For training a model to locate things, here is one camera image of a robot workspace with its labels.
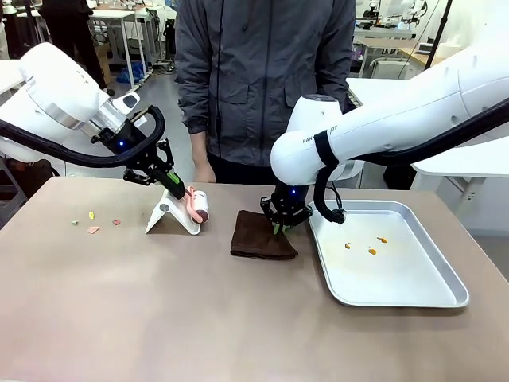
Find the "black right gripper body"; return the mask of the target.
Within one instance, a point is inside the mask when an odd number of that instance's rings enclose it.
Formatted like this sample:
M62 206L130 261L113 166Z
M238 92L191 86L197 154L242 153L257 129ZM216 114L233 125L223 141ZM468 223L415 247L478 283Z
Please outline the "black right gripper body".
M287 185L279 182L271 195L271 202L278 214L296 214L307 206L308 191L308 185Z

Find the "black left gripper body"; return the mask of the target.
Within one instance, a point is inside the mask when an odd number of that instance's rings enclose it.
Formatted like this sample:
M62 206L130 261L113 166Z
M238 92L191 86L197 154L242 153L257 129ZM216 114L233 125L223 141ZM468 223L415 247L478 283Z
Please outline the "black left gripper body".
M158 160L158 117L153 116L155 126L151 135L145 135L136 126L142 119L144 116L135 116L116 132L104 128L99 133L99 142L114 155L114 160Z

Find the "person right hand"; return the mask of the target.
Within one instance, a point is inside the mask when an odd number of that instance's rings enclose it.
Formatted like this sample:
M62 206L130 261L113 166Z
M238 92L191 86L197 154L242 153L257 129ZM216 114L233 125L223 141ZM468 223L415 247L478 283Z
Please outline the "person right hand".
M194 160L194 181L199 183L215 183L216 175L207 158Z

